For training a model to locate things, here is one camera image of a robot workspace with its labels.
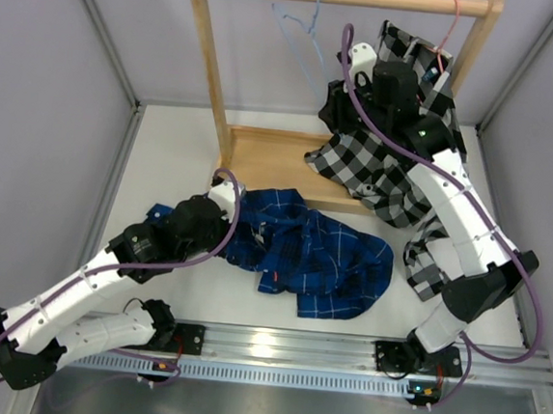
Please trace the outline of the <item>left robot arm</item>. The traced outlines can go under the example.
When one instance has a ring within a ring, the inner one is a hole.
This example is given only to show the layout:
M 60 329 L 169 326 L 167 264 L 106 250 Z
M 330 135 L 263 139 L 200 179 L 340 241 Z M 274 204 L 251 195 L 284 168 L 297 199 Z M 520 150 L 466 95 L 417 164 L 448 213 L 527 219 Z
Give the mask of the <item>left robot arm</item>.
M 89 355 L 135 347 L 163 350 L 177 322 L 162 300 L 87 320 L 103 301 L 175 269 L 213 258 L 230 240 L 239 204 L 194 195 L 127 226 L 64 281 L 25 303 L 0 307 L 0 378 L 14 391 L 42 383 Z

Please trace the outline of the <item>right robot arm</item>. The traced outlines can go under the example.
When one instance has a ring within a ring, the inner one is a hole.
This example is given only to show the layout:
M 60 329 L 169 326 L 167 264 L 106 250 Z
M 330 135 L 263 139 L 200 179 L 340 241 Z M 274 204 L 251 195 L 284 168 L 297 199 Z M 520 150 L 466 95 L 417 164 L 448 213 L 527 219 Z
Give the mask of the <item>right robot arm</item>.
M 531 276 L 539 266 L 532 251 L 519 252 L 492 220 L 464 169 L 454 135 L 435 115 L 417 106 L 417 76 L 404 62 L 354 71 L 341 55 L 344 79 L 330 88 L 326 125 L 337 135 L 364 127 L 375 147 L 394 156 L 429 201 L 427 217 L 439 222 L 456 249 L 462 275 L 446 282 L 442 301 L 404 343 L 404 361 L 415 372 L 436 365 L 440 351 L 466 337 L 471 322 L 520 288 L 534 305 Z

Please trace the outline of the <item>blue plaid shirt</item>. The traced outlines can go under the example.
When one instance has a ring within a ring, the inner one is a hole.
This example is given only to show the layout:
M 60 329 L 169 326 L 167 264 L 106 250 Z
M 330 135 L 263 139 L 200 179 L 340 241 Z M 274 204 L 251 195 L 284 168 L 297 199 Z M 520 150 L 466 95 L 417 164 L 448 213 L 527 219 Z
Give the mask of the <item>blue plaid shirt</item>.
M 261 293 L 296 295 L 304 318 L 353 319 L 389 288 L 394 252 L 385 240 L 310 209 L 295 189 L 241 198 L 235 234 L 220 252 L 261 275 Z

